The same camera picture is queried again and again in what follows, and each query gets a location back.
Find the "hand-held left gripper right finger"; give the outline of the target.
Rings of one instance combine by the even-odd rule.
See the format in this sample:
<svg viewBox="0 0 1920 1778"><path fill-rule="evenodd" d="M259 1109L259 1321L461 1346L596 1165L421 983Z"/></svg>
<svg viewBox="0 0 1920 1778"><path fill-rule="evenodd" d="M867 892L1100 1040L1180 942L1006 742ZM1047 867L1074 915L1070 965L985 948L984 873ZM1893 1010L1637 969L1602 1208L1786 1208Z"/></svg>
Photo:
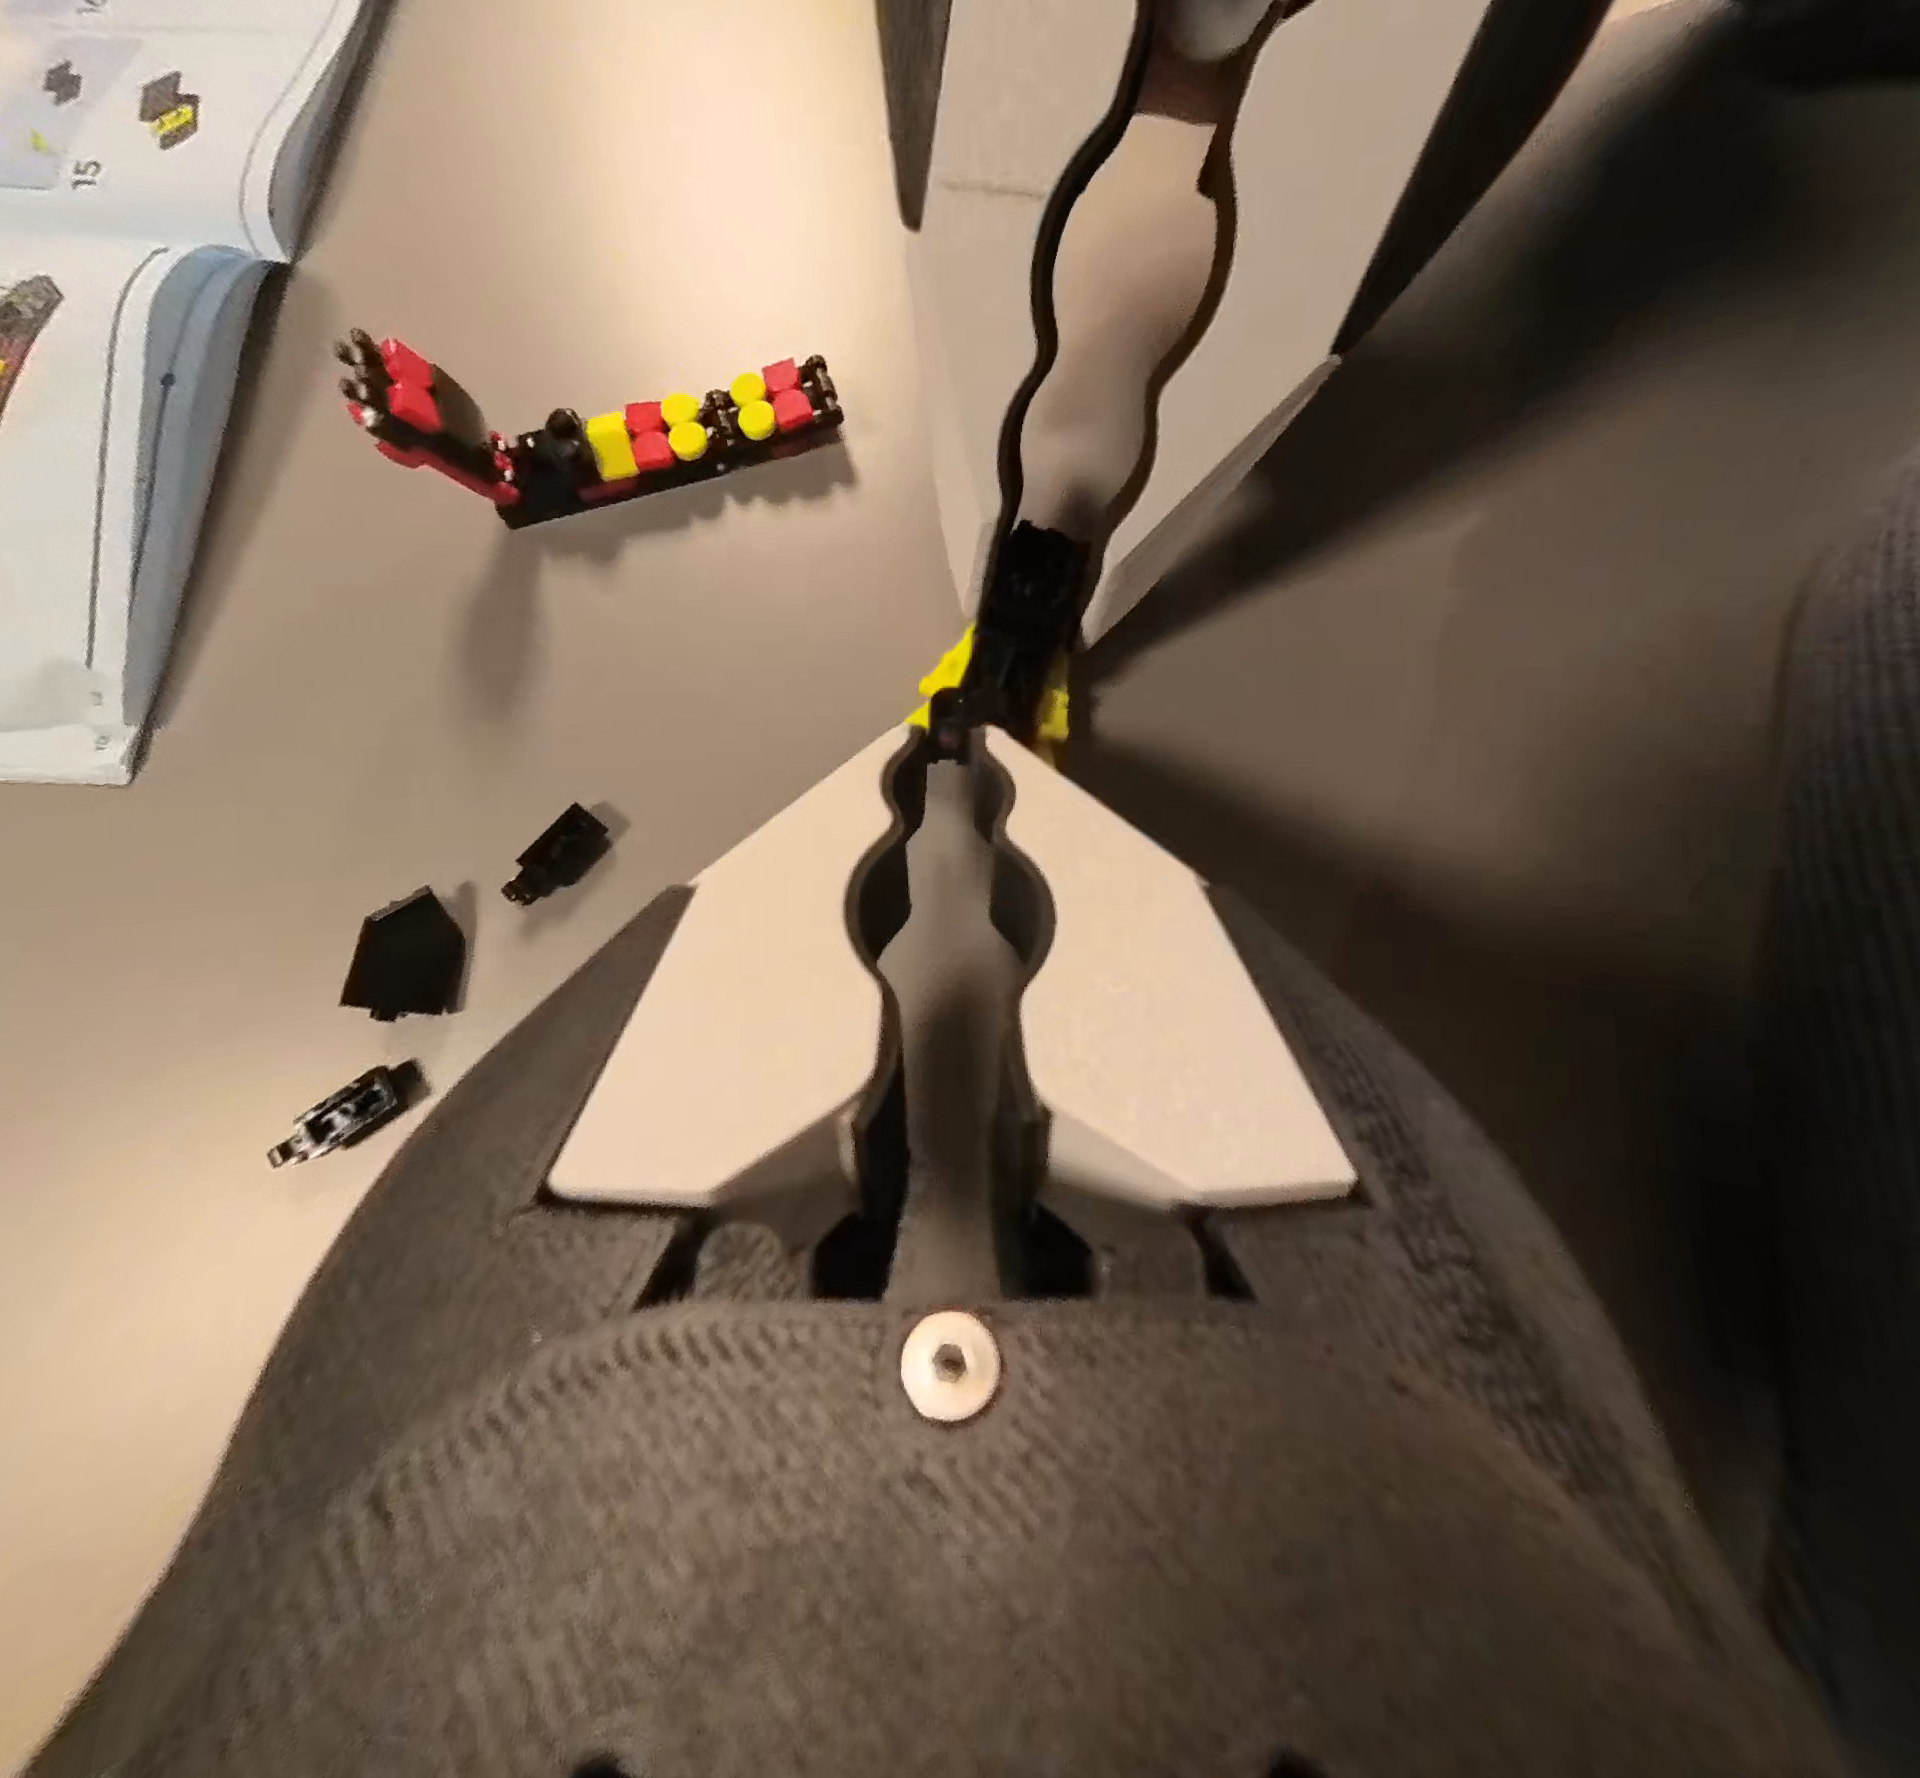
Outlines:
<svg viewBox="0 0 1920 1778"><path fill-rule="evenodd" d="M1206 880L988 726L988 1183L1006 1283L1096 1283L1103 1220L1346 1199L1358 1171Z"/></svg>

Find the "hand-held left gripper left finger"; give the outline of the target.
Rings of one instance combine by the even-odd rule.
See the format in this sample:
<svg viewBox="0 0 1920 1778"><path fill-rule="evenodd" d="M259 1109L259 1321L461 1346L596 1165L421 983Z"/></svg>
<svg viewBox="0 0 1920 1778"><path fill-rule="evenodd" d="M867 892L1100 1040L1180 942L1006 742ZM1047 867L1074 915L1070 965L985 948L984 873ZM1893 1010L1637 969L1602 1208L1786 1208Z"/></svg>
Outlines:
<svg viewBox="0 0 1920 1778"><path fill-rule="evenodd" d="M900 997L928 733L896 724L714 860L547 1171L563 1205L773 1230L829 1301L896 1270Z"/></svg>

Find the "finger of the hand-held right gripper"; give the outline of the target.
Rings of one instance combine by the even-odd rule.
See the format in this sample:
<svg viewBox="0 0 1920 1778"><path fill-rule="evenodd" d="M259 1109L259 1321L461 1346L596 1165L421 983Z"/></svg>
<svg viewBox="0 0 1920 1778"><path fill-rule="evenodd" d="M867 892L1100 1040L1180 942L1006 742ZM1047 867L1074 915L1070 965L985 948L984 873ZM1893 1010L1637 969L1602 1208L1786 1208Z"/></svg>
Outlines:
<svg viewBox="0 0 1920 1778"><path fill-rule="evenodd" d="M933 483L959 608L1021 510L1054 263L1139 98L1143 0L876 0Z"/></svg>
<svg viewBox="0 0 1920 1778"><path fill-rule="evenodd" d="M1117 628L1543 118L1613 0L1315 0L1209 158L1230 249L1086 605Z"/></svg>

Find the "small black yellow lego assembly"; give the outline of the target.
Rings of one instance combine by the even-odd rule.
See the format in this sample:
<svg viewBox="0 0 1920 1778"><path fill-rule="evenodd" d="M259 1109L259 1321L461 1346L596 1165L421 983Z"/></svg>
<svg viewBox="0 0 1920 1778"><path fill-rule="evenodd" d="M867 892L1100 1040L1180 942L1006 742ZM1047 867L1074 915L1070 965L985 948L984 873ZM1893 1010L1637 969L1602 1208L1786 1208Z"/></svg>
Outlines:
<svg viewBox="0 0 1920 1778"><path fill-rule="evenodd" d="M1055 763L1072 728L1070 671L1093 549L1057 528L1015 522L997 542L974 621L920 679L907 723L937 759L995 726Z"/></svg>

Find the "black lego clip piece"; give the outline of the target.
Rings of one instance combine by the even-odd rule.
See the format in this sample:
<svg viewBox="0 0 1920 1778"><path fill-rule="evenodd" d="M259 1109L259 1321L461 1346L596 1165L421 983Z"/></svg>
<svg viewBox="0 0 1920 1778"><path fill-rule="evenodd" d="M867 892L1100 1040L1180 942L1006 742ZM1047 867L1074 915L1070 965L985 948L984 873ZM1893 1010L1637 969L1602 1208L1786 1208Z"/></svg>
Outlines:
<svg viewBox="0 0 1920 1778"><path fill-rule="evenodd" d="M611 852L612 832L591 806L570 802L516 856L500 895L528 908L578 885Z"/></svg>
<svg viewBox="0 0 1920 1778"><path fill-rule="evenodd" d="M376 1065L302 1111L266 1153L272 1169L355 1147L401 1119L426 1093L418 1061Z"/></svg>

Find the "black lego slope piece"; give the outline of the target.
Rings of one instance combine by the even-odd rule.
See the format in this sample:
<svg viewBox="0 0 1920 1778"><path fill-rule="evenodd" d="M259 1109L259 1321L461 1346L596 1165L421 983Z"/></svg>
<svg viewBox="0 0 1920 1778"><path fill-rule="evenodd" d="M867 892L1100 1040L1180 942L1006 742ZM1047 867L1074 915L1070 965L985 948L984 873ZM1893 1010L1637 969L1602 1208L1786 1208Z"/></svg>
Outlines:
<svg viewBox="0 0 1920 1778"><path fill-rule="evenodd" d="M421 887L362 917L340 1006L376 1022L449 1015L463 1000L468 934L443 896Z"/></svg>

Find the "long red yellow lego assembly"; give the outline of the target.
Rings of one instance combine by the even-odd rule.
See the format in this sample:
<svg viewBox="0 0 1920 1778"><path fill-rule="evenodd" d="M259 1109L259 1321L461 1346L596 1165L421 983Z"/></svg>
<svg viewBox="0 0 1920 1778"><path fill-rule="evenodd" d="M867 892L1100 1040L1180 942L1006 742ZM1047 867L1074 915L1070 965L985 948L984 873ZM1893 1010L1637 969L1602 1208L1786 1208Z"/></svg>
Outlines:
<svg viewBox="0 0 1920 1778"><path fill-rule="evenodd" d="M521 432L489 425L443 364L397 338L350 329L335 356L349 418L386 461L478 495L512 532L775 465L828 447L845 425L822 355L594 416L558 408Z"/></svg>

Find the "open instruction booklet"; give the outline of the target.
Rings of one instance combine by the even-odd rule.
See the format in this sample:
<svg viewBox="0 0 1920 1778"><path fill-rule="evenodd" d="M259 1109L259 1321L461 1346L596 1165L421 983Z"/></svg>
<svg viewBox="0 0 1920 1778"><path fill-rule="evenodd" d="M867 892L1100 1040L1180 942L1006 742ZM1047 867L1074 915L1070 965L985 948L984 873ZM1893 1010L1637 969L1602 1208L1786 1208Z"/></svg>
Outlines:
<svg viewBox="0 0 1920 1778"><path fill-rule="evenodd" d="M2 0L2 781L128 784L382 0Z"/></svg>

